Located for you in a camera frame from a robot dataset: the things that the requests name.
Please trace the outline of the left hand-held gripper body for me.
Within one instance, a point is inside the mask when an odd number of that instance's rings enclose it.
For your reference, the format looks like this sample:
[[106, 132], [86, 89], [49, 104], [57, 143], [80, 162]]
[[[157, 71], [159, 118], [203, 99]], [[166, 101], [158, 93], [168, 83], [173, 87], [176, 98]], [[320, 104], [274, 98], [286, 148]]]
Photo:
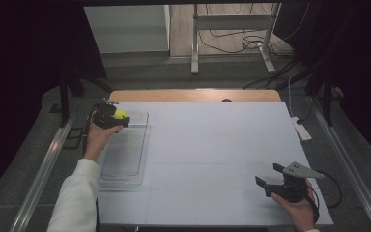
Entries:
[[93, 123], [103, 129], [111, 129], [118, 126], [118, 120], [114, 117], [116, 106], [109, 101], [99, 101], [95, 104]]

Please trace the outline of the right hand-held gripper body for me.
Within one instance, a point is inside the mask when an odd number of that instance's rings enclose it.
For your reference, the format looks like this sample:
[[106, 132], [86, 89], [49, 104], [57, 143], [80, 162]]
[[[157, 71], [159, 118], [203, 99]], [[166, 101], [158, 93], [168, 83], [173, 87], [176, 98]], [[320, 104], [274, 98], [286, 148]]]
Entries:
[[301, 202], [307, 195], [307, 178], [323, 179], [324, 174], [306, 167], [298, 162], [293, 162], [284, 167], [282, 185], [265, 184], [264, 190], [267, 197], [275, 193], [290, 203]]

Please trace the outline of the clear plastic tray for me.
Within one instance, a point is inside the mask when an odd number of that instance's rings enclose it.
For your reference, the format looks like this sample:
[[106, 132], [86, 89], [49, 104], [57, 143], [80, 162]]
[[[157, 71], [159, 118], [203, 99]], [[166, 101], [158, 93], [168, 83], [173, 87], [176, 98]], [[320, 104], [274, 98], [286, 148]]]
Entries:
[[115, 133], [98, 159], [104, 188], [141, 185], [150, 135], [149, 113], [130, 111], [127, 128]]

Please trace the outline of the person's right hand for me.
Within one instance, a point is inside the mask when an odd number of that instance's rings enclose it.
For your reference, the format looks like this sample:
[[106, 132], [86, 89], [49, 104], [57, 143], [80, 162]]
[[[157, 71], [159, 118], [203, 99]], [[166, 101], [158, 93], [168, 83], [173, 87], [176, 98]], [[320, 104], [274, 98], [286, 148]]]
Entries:
[[271, 194], [271, 198], [289, 214], [298, 232], [320, 232], [315, 225], [313, 208], [306, 199], [298, 203], [290, 203], [275, 193]]

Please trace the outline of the person's left hand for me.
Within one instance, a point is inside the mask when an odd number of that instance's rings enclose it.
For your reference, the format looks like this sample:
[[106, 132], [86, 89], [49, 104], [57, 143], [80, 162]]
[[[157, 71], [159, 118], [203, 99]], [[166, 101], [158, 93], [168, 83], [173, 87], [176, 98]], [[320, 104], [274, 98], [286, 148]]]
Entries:
[[102, 149], [109, 142], [111, 136], [121, 131], [123, 128], [123, 126], [116, 126], [110, 129], [103, 129], [95, 124], [91, 124], [89, 126], [87, 146], [83, 158], [96, 162]]

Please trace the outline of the black stand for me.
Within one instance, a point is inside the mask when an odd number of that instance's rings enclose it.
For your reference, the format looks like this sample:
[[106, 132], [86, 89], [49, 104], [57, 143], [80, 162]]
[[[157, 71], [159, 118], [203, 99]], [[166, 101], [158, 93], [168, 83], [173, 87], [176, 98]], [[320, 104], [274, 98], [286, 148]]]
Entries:
[[322, 95], [322, 114], [329, 126], [332, 126], [331, 121], [331, 101], [332, 101], [332, 75], [329, 72], [315, 69], [311, 79], [305, 86], [307, 96], [316, 96], [320, 90], [323, 90]]
[[[113, 89], [111, 86], [101, 82], [100, 80], [96, 78], [93, 78], [89, 75], [85, 75], [84, 79], [100, 87], [102, 90], [106, 91], [107, 93], [113, 92]], [[78, 97], [82, 97], [84, 95], [84, 88], [79, 79], [66, 77], [65, 75], [60, 76], [59, 87], [60, 87], [60, 102], [61, 102], [60, 111], [62, 115], [60, 127], [63, 128], [71, 117], [70, 110], [69, 110], [68, 92], [72, 91], [74, 95]]]

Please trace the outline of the white power strip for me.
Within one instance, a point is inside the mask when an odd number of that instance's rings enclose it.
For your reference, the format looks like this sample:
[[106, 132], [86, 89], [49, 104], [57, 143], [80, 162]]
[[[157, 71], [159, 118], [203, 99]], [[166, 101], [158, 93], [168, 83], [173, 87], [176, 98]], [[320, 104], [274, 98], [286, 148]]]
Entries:
[[292, 117], [291, 121], [301, 141], [308, 141], [312, 139], [312, 136], [307, 131], [305, 126], [299, 123], [298, 117]]

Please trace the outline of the wooden table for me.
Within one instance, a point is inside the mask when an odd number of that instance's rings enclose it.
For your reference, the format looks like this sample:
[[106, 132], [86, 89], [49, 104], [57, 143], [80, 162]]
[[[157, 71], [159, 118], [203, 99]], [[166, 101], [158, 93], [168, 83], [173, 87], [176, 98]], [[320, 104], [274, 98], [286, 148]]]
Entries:
[[164, 89], [164, 90], [119, 90], [109, 99], [115, 102], [280, 102], [275, 90], [237, 89]]

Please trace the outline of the white cabinet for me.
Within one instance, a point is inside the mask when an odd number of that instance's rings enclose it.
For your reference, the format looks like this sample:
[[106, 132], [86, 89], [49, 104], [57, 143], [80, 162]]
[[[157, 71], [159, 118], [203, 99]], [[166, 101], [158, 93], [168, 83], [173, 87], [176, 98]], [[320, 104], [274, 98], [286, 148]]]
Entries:
[[169, 50], [168, 5], [85, 7], [100, 53]]

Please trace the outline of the dark curtain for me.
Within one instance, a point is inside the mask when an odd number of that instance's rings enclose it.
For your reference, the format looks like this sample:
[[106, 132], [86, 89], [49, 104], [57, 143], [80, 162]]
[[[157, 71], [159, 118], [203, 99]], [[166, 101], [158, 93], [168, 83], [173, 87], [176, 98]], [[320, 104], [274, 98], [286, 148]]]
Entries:
[[100, 52], [78, 0], [0, 0], [0, 178], [61, 78], [105, 78]]
[[315, 70], [306, 92], [339, 88], [340, 106], [371, 145], [371, 0], [284, 3], [274, 34]]

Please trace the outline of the black square frame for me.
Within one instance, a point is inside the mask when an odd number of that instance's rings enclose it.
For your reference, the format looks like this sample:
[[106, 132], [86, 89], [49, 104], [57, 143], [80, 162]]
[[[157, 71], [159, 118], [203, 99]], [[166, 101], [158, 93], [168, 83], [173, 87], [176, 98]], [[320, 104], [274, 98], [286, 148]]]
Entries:
[[83, 128], [71, 128], [65, 139], [63, 148], [66, 150], [75, 150], [79, 147], [83, 136]]

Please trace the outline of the aluminium rail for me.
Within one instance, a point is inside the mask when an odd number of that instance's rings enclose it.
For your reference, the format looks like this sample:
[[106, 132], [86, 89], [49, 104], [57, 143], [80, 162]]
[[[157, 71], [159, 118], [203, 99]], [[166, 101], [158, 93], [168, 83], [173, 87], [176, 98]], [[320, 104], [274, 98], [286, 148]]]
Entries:
[[44, 187], [62, 150], [73, 121], [74, 116], [70, 116], [69, 119], [56, 131], [35, 179], [14, 217], [9, 232], [26, 232], [28, 224], [43, 194]]
[[322, 113], [322, 107], [320, 106], [320, 104], [317, 101], [312, 100], [311, 98], [309, 98], [309, 100], [313, 104], [313, 112], [316, 115], [319, 124], [321, 125], [322, 130], [324, 131], [324, 134], [326, 135], [329, 141], [329, 144], [331, 145], [334, 153], [336, 154], [341, 167], [343, 168], [345, 174], [347, 175], [348, 180], [353, 186], [353, 189], [356, 192], [356, 195], [363, 206], [363, 209], [365, 210], [366, 214], [368, 215], [371, 221], [371, 190], [361, 179], [361, 175], [357, 171], [357, 167], [354, 165], [350, 155], [345, 150], [345, 147], [342, 141], [340, 140], [339, 136], [337, 135], [334, 127], [330, 126], [325, 120]]

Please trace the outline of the metal desk frame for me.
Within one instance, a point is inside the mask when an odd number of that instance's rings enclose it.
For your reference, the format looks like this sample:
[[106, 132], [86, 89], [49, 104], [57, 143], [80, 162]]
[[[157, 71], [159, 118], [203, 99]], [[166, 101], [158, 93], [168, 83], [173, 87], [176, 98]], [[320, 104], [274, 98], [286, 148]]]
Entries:
[[276, 22], [280, 4], [274, 3], [269, 15], [199, 15], [197, 4], [193, 5], [193, 42], [191, 52], [191, 73], [199, 72], [197, 36], [200, 30], [265, 30], [266, 34], [258, 50], [262, 56], [268, 73], [276, 73], [271, 61], [268, 45]]

